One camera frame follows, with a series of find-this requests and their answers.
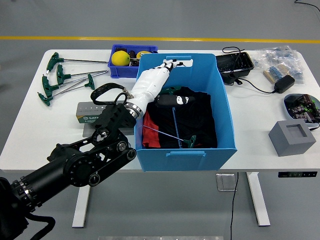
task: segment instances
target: black power adapter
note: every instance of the black power adapter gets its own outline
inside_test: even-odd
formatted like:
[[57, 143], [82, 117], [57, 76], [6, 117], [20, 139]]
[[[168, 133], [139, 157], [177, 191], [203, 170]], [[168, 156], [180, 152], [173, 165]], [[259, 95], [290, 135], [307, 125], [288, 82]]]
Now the black power adapter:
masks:
[[295, 84], [295, 79], [290, 75], [286, 75], [280, 78], [278, 81], [276, 81], [276, 83], [274, 84], [274, 90], [277, 93], [282, 94], [285, 91], [287, 91], [289, 88], [291, 88], [294, 84]]

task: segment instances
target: white table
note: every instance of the white table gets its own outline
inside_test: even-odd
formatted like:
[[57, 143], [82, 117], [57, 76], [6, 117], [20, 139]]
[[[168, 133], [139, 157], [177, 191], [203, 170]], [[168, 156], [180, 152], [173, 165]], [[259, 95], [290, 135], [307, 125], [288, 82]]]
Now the white table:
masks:
[[[110, 50], [48, 50], [36, 71], [25, 100], [0, 156], [0, 169], [5, 172], [34, 171], [47, 164], [47, 157], [57, 143], [70, 144], [82, 139], [83, 125], [76, 118], [78, 102], [90, 102], [89, 88], [81, 88], [57, 96], [46, 106], [37, 92], [44, 93], [41, 78], [46, 72], [50, 57], [58, 52], [61, 58], [108, 61]], [[213, 53], [222, 55], [220, 50], [159, 50], [159, 53]], [[277, 121], [287, 120], [283, 99], [287, 94], [310, 94], [320, 99], [320, 88], [308, 68], [302, 55], [299, 54], [303, 67], [305, 86], [293, 86], [283, 94], [261, 94], [247, 82], [243, 85], [226, 86], [231, 115], [234, 124], [235, 144], [238, 151], [222, 166], [221, 172], [247, 172], [252, 198], [260, 226], [270, 225], [266, 206], [259, 184], [258, 172], [317, 171], [320, 141], [317, 141], [305, 154], [278, 157], [268, 133]], [[108, 69], [106, 64], [62, 63], [65, 74], [77, 74]], [[51, 85], [57, 84], [56, 67], [47, 75]], [[273, 85], [263, 76], [262, 71], [252, 70], [246, 79], [258, 88], [272, 91]], [[118, 83], [132, 89], [134, 78], [110, 78], [110, 73], [94, 78], [95, 86], [105, 83]], [[105, 101], [112, 101], [118, 91], [105, 94]], [[315, 139], [320, 139], [320, 130], [312, 132]], [[134, 136], [128, 136], [134, 148]], [[123, 167], [120, 171], [142, 171], [138, 159]], [[74, 227], [84, 223], [89, 187], [80, 188], [74, 219]]]

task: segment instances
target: green handle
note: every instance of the green handle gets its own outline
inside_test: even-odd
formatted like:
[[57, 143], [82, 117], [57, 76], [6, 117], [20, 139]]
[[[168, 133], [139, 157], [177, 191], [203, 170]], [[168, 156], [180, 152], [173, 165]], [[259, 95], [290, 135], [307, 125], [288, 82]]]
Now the green handle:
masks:
[[196, 135], [192, 135], [190, 140], [183, 140], [184, 143], [188, 144], [188, 149], [193, 149], [196, 142]]
[[59, 57], [59, 53], [55, 52], [50, 58], [46, 70], [50, 72], [57, 63], [63, 63], [64, 61], [63, 58]]
[[170, 86], [167, 88], [163, 88], [163, 89], [161, 89], [159, 95], [163, 95], [163, 94], [173, 95], [176, 91], [178, 91], [180, 89], [181, 89], [181, 86]]
[[49, 80], [45, 75], [42, 76], [42, 86], [43, 86], [43, 90], [45, 92], [45, 95], [48, 98], [52, 97], [52, 93], [54, 90], [59, 89], [59, 85], [50, 86]]
[[87, 88], [87, 87], [90, 87], [92, 90], [95, 90], [95, 83], [94, 83], [94, 79], [92, 78], [91, 74], [88, 74], [88, 79], [89, 79], [89, 82], [86, 83], [84, 86]]
[[41, 101], [44, 102], [47, 106], [50, 106], [50, 101], [52, 99], [54, 99], [52, 96], [47, 98], [47, 97], [43, 96], [41, 93], [39, 93], [39, 92], [38, 92], [38, 96], [41, 99]]
[[58, 82], [58, 85], [64, 84], [66, 79], [70, 79], [71, 74], [64, 74], [64, 69], [62, 65], [58, 65], [56, 68], [56, 81]]

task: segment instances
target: black strap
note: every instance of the black strap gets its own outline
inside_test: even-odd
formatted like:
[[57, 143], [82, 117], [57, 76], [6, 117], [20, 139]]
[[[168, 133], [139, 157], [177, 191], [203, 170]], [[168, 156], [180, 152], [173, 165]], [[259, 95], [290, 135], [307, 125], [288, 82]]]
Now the black strap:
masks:
[[123, 95], [124, 93], [120, 93], [117, 98], [115, 99], [115, 101], [97, 101], [97, 98], [100, 97], [102, 94], [106, 93], [107, 91], [111, 90], [111, 89], [125, 89], [124, 86], [121, 86], [119, 84], [116, 83], [106, 83], [100, 87], [98, 87], [96, 90], [94, 90], [91, 93], [90, 98], [92, 99], [93, 103], [95, 105], [115, 105], [116, 101], [118, 100], [120, 95]]

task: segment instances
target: yellow floor line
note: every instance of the yellow floor line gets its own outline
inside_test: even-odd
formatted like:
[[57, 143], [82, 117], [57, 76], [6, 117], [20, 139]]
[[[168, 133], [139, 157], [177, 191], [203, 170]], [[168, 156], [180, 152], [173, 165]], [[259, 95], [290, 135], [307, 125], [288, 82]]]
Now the yellow floor line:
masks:
[[221, 38], [221, 37], [144, 37], [144, 36], [0, 36], [0, 40], [85, 40], [85, 41], [167, 41], [320, 44], [312, 39]]

